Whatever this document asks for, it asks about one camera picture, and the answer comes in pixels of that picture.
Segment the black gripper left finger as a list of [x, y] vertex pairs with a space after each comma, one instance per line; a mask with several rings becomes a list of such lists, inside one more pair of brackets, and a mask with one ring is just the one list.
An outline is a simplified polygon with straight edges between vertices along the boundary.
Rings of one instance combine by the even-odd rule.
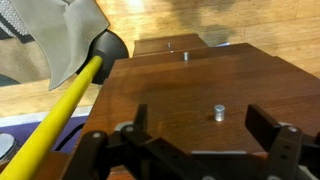
[[132, 124], [108, 135], [102, 130], [84, 134], [62, 180], [106, 180], [111, 169], [124, 166], [137, 180], [183, 180], [183, 153], [164, 139], [146, 133], [148, 107], [138, 106]]

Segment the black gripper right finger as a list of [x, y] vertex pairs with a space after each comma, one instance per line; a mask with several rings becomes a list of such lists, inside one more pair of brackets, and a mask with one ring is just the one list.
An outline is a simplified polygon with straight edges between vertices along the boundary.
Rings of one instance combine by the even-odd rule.
[[259, 173], [262, 180], [308, 180], [299, 166], [320, 177], [320, 137], [293, 125], [281, 125], [258, 105], [249, 105], [245, 126], [268, 153]]

